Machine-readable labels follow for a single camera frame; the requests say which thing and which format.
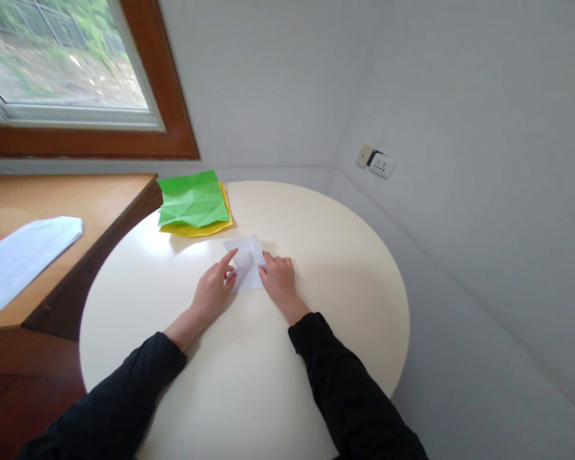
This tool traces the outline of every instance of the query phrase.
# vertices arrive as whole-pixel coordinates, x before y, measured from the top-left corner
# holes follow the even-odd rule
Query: window
[[[158,0],[0,0],[0,155],[199,158]]]

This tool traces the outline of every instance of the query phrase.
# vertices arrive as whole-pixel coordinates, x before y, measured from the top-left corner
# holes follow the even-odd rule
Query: electrical outlet
[[[374,151],[374,147],[371,147],[368,144],[363,144],[360,149],[360,153],[358,154],[358,158],[356,158],[356,165],[360,166],[362,169],[366,168],[366,165]]]
[[[394,158],[388,157],[380,151],[377,151],[375,152],[375,156],[372,158],[369,170],[370,172],[387,179],[390,177],[394,166],[396,166],[396,160]]]

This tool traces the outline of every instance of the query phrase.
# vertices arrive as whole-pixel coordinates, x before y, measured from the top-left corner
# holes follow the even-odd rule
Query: railing
[[[54,10],[36,0],[0,0],[0,32],[53,40],[64,47],[88,48],[85,34],[72,14]],[[119,34],[101,33],[108,54],[126,54]]]

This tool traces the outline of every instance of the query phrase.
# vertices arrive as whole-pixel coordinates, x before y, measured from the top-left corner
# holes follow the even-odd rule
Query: white wall
[[[439,458],[492,449],[508,429],[515,443],[488,458],[519,458],[511,446],[561,457],[552,444],[572,438],[547,423],[563,411],[575,421],[575,0],[392,1],[350,126],[339,169],[377,207],[369,223],[388,231],[395,257],[385,227],[400,228],[470,297],[453,305],[447,289],[423,295],[413,281],[410,300],[423,300],[404,410]],[[363,142],[398,159],[389,180],[354,164]],[[456,353],[460,365],[438,363]],[[443,412],[456,410],[447,425]],[[471,448],[454,452],[461,433]],[[518,448],[517,435],[540,445]]]
[[[411,338],[392,399],[429,458],[575,460],[575,407],[524,349],[340,171],[330,196],[372,226],[401,270]]]
[[[0,160],[0,173],[176,176],[192,167],[213,167],[223,171],[223,180],[275,179],[318,190],[323,182],[326,187],[385,16],[384,0],[160,4],[202,164]],[[308,179],[284,166],[305,168],[298,171]]]

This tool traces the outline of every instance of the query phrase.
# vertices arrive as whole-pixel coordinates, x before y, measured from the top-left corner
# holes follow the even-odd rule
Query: black sleeve
[[[417,435],[320,313],[288,329],[341,458],[427,459]]]
[[[17,459],[131,459],[160,392],[181,372],[185,355],[157,332],[88,395],[72,404]]]

